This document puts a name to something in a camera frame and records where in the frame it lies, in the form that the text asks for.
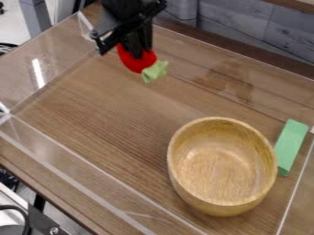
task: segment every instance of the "wooden table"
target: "wooden table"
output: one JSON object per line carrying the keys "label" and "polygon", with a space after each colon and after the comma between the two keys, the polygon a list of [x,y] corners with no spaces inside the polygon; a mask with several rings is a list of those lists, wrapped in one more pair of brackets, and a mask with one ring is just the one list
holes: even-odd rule
{"label": "wooden table", "polygon": [[[96,14],[92,6],[85,15]],[[0,102],[11,110],[0,119],[1,165],[96,234],[310,232],[311,134],[290,176],[234,218],[204,216],[183,202],[166,153],[195,118],[236,118],[273,144],[289,118],[313,126],[313,80],[156,27],[170,75],[144,85],[115,52],[97,55],[79,25],[71,17],[0,60]],[[301,191],[291,198],[297,185],[306,200]]]}

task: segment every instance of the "bowl rim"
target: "bowl rim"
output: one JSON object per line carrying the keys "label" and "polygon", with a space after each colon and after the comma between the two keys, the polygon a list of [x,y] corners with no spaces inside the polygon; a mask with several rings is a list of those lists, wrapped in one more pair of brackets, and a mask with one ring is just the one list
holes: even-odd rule
{"label": "bowl rim", "polygon": [[[250,196],[247,198],[243,198],[242,200],[236,200],[236,201],[231,201],[231,202],[222,201],[222,200],[220,201],[219,200],[203,200],[199,196],[194,195],[190,192],[190,190],[186,189],[183,187],[183,185],[180,184],[180,180],[179,180],[179,177],[176,175],[176,171],[174,170],[174,164],[172,164],[172,145],[174,145],[178,137],[180,136],[182,132],[187,128],[190,128],[191,126],[196,125],[198,123],[200,123],[203,121],[214,121],[214,120],[230,121],[231,123],[235,123],[236,125],[243,126],[246,129],[250,129],[256,134],[256,136],[261,138],[262,142],[265,143],[265,146],[267,147],[267,149],[271,153],[273,159],[274,159],[273,171],[271,171],[273,174],[270,175],[270,181],[265,185],[262,191],[254,196]],[[269,139],[246,122],[239,121],[234,118],[228,118],[228,117],[203,117],[203,118],[195,119],[195,120],[187,122],[186,125],[175,131],[175,133],[172,135],[171,142],[170,142],[170,145],[168,145],[168,150],[167,150],[167,164],[168,164],[168,171],[170,171],[170,174],[172,175],[172,178],[174,178],[175,182],[187,191],[187,193],[191,194],[195,198],[198,198],[202,202],[210,203],[210,204],[216,205],[216,206],[223,206],[223,207],[242,206],[242,205],[250,204],[251,202],[254,202],[254,201],[259,200],[261,198],[263,198],[266,196],[266,194],[269,193],[269,191],[270,191],[270,189],[271,189],[271,187],[275,183],[275,180],[277,180],[277,154],[275,154],[275,150],[274,150],[274,148],[270,144]]]}

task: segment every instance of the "red toy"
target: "red toy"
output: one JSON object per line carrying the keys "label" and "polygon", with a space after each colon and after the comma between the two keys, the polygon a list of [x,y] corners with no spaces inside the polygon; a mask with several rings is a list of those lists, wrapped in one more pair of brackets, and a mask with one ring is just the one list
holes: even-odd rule
{"label": "red toy", "polygon": [[118,54],[126,67],[135,73],[142,73],[142,71],[151,67],[158,61],[158,56],[152,50],[150,52],[143,50],[142,58],[136,59],[132,57],[131,52],[124,49],[122,44],[118,44]]}
{"label": "red toy", "polygon": [[123,64],[132,72],[142,74],[146,84],[152,83],[158,78],[167,75],[166,68],[168,66],[168,62],[159,61],[152,50],[143,50],[142,58],[136,59],[131,52],[124,49],[122,44],[118,44],[116,48]]}

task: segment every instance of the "green sponge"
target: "green sponge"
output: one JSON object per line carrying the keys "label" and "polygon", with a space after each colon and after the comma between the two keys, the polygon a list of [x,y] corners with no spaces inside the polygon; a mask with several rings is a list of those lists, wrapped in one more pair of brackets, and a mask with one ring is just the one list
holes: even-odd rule
{"label": "green sponge", "polygon": [[152,83],[158,78],[167,75],[166,68],[168,62],[156,61],[156,63],[142,71],[142,78],[146,84]]}
{"label": "green sponge", "polygon": [[307,125],[289,119],[275,145],[278,172],[281,176],[287,176],[290,173],[307,131]]}

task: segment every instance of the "cable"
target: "cable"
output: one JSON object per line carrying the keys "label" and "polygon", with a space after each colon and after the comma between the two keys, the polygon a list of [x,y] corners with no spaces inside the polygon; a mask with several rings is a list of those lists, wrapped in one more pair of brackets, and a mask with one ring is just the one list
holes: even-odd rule
{"label": "cable", "polygon": [[24,217],[24,230],[23,230],[23,235],[28,235],[28,231],[29,231],[29,217],[25,214],[24,210],[13,205],[5,205],[5,206],[0,206],[0,210],[16,210],[23,214]]}

